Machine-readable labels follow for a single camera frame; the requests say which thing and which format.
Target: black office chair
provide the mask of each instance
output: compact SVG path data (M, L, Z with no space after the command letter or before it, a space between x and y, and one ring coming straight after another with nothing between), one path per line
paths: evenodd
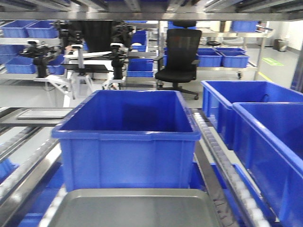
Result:
M175 21L175 26L191 27L195 26L195 21ZM157 83L158 90L176 90L187 94L195 95L195 100L199 99L197 92L185 90L178 86L178 83L188 83L196 79L197 64L196 53L202 32L192 29L169 29L167 31L167 64L162 68L162 57L158 57L158 72L155 78L159 81L171 82L172 87L163 87Z

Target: blue plastic bin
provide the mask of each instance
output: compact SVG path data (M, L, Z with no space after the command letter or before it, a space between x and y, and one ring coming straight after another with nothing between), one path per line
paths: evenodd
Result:
M15 20L1 26L4 37L6 38L27 38L26 27L36 22L36 20Z
M257 21L233 21L231 30L234 32L255 32Z
M29 213L26 214L18 227L38 227L43 214Z
M284 227L303 226L303 103L235 103L235 152Z
M153 59L130 59L127 68L128 77L153 77Z
M188 188L200 131L176 91L96 91L52 131L67 191Z
M174 22L171 21L171 20L169 20L168 21L168 27L167 27L167 29L174 29L174 28L183 28L183 27L174 26ZM194 27L188 27L187 29L197 29L197 27L196 26L194 26Z
M250 58L243 52L236 51L221 51L222 54L222 66L228 68L246 68L248 59Z
M198 59L200 60L198 66L200 67L220 67L222 55L216 51L198 51Z
M197 52L201 52L201 51L215 51L214 48L198 48Z
M31 38L56 38L58 37L57 29L51 25L52 21L40 20L28 27L26 30Z
M231 47L216 47L215 50L221 52L226 52L226 51L234 51L234 52L242 52L242 53L246 53L246 50L242 49L242 48L231 48Z
M233 149L235 102L303 102L303 94L266 81L202 81L202 109Z
M65 68L61 65L63 62L63 54L60 54L55 60L50 61L47 65L49 73L56 75L64 74Z
M17 56L5 64L7 73L33 74L36 67L32 58Z
M12 60L14 57L16 57L16 54L1 54L0 64L5 64L6 62Z
M126 20L126 23L146 23L147 20Z
M18 165L11 163L8 158L0 163L0 183L2 183L17 167Z
M2 54L18 54L23 51L23 45L0 45L0 55Z
M147 34L146 31L137 31L133 34L132 44L139 43L141 46L132 45L134 50L138 50L139 52L145 52L147 49Z
M83 43L83 50L88 51L89 47L87 46L87 43L84 41Z
M62 166L51 178L18 227L37 227L63 184Z

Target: green floor marking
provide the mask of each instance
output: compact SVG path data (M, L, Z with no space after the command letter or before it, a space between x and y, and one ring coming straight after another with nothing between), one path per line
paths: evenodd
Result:
M275 59L272 58L262 58L263 61L265 61L267 64L272 65L272 66L284 66L280 62L276 61Z

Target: chair backrest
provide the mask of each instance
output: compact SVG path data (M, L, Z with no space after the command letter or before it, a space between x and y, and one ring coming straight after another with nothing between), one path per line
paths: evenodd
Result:
M173 25L174 26L178 26L178 27L184 27L184 28L188 28L188 27L194 27L196 26L197 22L195 20L177 20L177 21L173 21Z
M191 63L196 59L201 35L200 30L169 29L166 68L180 71L195 70Z

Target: yellow floor line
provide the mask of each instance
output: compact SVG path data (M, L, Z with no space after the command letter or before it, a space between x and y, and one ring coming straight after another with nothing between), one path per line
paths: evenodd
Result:
M258 74L263 77L265 80L273 82L270 78L268 78L267 76L265 76L262 72L258 72Z

